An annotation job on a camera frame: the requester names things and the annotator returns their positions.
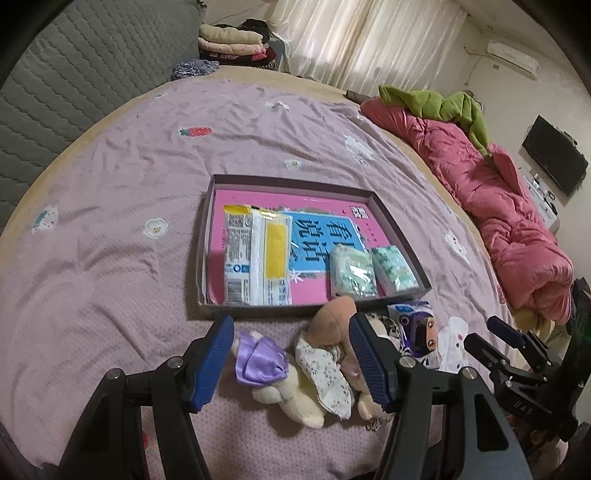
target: stack of clothes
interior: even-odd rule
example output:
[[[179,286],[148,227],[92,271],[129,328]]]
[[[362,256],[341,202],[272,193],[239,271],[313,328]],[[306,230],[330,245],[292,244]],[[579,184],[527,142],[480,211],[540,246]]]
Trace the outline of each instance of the stack of clothes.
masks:
[[[268,44],[269,27],[262,20],[246,20],[238,28],[203,24],[199,29],[199,56],[222,65],[274,70],[276,53]]]

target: wall-mounted tv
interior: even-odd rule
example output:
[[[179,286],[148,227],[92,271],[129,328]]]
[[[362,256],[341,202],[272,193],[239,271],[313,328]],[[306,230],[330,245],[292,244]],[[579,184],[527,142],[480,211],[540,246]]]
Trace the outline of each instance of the wall-mounted tv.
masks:
[[[523,147],[566,195],[584,179],[588,162],[572,140],[538,116]]]

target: window curtain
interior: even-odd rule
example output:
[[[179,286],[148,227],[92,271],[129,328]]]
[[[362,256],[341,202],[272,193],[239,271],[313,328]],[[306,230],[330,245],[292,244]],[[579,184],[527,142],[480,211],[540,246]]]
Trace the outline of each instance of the window curtain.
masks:
[[[452,0],[279,0],[269,23],[291,74],[377,95],[429,88],[466,15]]]

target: metal screw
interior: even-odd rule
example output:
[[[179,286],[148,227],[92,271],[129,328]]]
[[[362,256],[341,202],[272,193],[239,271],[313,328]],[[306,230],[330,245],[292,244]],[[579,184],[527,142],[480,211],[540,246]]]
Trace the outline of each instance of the metal screw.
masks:
[[[111,368],[111,370],[109,370],[106,374],[106,377],[109,380],[115,380],[117,378],[119,378],[119,376],[121,375],[121,369],[120,368]]]
[[[183,366],[183,357],[182,356],[174,356],[172,358],[169,358],[168,361],[166,362],[166,365],[169,368],[179,368]]]
[[[462,368],[462,375],[470,380],[474,380],[476,377],[478,377],[478,372],[472,367],[466,367]]]
[[[413,357],[405,355],[398,361],[398,363],[404,368],[412,368],[417,364],[417,361]]]

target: purple ribbon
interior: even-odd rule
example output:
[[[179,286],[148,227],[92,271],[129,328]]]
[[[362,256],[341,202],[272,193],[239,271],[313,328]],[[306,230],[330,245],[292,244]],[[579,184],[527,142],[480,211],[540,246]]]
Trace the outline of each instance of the purple ribbon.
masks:
[[[272,338],[256,340],[248,333],[240,332],[236,355],[238,383],[250,387],[264,387],[287,377],[289,362],[283,348]]]

